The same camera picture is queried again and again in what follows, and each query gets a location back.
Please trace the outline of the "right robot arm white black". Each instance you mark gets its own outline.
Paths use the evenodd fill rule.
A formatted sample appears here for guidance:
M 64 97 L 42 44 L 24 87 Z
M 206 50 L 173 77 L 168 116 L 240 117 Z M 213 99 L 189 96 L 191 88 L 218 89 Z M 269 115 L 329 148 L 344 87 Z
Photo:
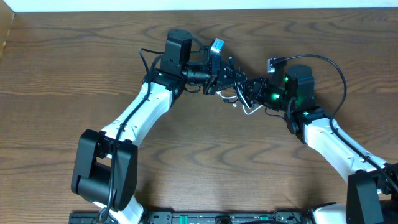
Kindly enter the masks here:
M 250 103 L 283 111 L 288 130 L 316 150 L 347 184 L 346 205 L 311 209 L 312 223 L 397 223 L 397 164 L 375 156 L 345 133 L 315 103 L 315 80 L 306 65 L 277 68 L 272 78 L 247 80 Z

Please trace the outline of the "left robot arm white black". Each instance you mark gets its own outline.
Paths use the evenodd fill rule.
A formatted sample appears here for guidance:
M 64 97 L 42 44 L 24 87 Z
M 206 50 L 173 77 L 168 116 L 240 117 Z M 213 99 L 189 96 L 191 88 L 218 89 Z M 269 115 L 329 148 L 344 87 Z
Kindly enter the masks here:
M 224 41 L 203 45 L 188 31 L 172 29 L 165 49 L 156 51 L 132 103 L 101 131 L 80 136 L 71 190 L 100 206 L 92 223 L 139 223 L 143 207 L 136 202 L 138 149 L 155 122 L 189 86 L 206 95 L 236 89 L 246 79 L 233 59 L 224 61 Z

